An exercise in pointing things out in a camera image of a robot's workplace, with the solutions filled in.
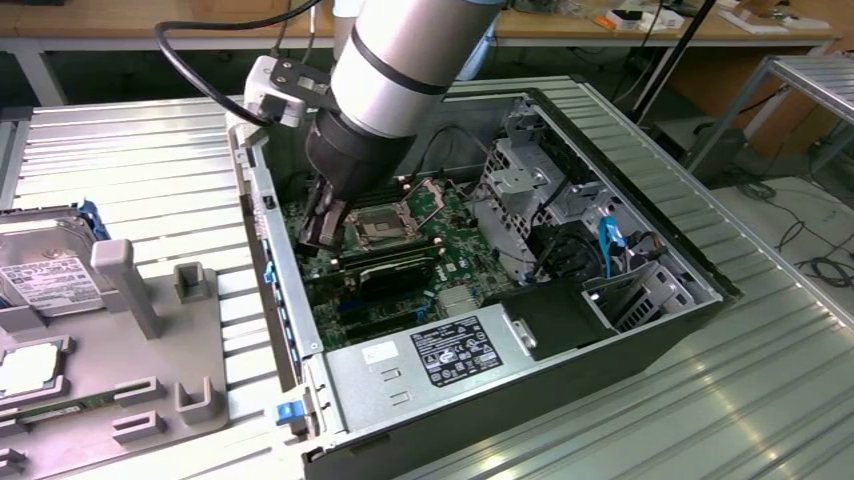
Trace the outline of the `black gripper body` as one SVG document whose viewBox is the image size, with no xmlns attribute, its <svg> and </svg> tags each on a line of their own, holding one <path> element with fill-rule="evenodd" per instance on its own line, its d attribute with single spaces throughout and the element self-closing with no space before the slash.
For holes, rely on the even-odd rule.
<svg viewBox="0 0 854 480">
<path fill-rule="evenodd" d="M 386 138 L 352 125 L 338 112 L 317 112 L 305 138 L 305 156 L 333 188 L 336 200 L 353 201 L 386 182 L 416 136 Z"/>
</svg>

